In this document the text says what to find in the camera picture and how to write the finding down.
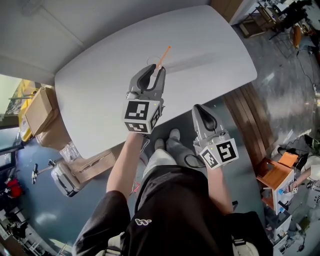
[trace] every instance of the person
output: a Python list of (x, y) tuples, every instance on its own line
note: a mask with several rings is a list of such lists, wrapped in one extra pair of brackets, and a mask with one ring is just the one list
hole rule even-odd
[[(181, 144), (178, 129), (166, 144), (156, 140), (131, 219), (127, 200), (143, 140), (129, 133), (107, 192), (80, 232), (73, 255), (234, 255), (235, 239), (254, 245), (259, 254), (251, 255), (272, 255), (258, 215), (233, 213), (223, 170), (186, 164), (192, 151)], [(188, 158), (190, 166), (200, 164)]]

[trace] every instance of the gray floor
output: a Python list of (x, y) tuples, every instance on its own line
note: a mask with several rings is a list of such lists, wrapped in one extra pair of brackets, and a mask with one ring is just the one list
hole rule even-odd
[[(268, 40), (267, 35), (243, 39), (243, 42), (257, 69), (258, 78), (253, 85), (267, 110), (274, 135), (283, 141), (291, 129), (294, 133), (293, 137), (310, 129), (314, 94), (310, 82), (308, 83), (302, 73), (298, 60), (294, 56), (292, 59), (283, 57), (274, 43)], [(310, 72), (307, 51), (301, 52), (299, 58), (306, 72)], [(240, 158), (224, 167), (232, 199), (239, 202), (236, 211), (256, 211), (263, 219), (258, 184), (240, 133), (221, 98), (212, 100), (206, 105), (221, 117), (225, 117), (224, 126), (235, 138), (238, 147)], [(191, 112), (184, 113), (157, 127), (152, 134), (153, 141), (156, 138), (168, 137), (172, 128), (179, 128), (182, 143), (192, 148), (196, 134)], [(152, 154), (152, 148), (153, 143), (147, 148), (147, 155)], [(36, 184), (32, 185), (31, 172), (34, 163), (38, 163), (41, 169), (47, 166), (49, 158), (58, 157), (58, 152), (39, 147), (34, 140), (18, 152), (17, 168), (21, 170), (18, 178), (27, 189), (22, 199), (23, 213), (29, 218), (33, 228), (50, 245), (56, 241), (63, 244), (67, 242), (72, 244), (75, 241), (82, 226), (104, 195), (109, 176), (109, 172), (103, 173), (72, 198), (61, 194), (53, 183), (50, 172), (40, 175)], [(131, 209), (133, 204), (131, 200), (129, 202)]]

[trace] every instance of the shoe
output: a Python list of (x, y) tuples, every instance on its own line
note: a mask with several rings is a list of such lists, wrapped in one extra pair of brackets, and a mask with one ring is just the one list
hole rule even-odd
[(166, 150), (165, 141), (162, 138), (158, 138), (154, 143), (154, 151)]
[(180, 141), (180, 131), (179, 129), (172, 129), (170, 131), (170, 134), (169, 134), (169, 138), (176, 138), (178, 141)]

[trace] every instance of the table top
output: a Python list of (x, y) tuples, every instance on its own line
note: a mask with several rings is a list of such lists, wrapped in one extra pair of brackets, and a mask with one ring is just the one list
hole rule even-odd
[(161, 57), (165, 108), (157, 125), (257, 78), (233, 28), (208, 5), (160, 14), (96, 43), (55, 76), (65, 127), (83, 158), (126, 140), (123, 103), (131, 78)]

